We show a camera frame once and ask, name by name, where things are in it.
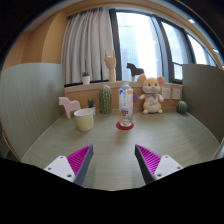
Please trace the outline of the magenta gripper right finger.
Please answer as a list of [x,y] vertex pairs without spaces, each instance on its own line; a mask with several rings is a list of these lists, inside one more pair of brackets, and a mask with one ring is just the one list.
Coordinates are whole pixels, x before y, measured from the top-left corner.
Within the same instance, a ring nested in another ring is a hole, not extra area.
[[135,145],[135,156],[146,184],[182,169],[182,166],[169,155],[160,156],[138,144]]

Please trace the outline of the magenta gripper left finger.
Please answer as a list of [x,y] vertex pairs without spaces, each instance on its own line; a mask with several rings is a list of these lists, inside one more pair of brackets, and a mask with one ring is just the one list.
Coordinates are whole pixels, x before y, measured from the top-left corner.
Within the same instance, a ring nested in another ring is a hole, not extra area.
[[92,156],[93,145],[88,145],[69,156],[58,156],[44,170],[82,186]]

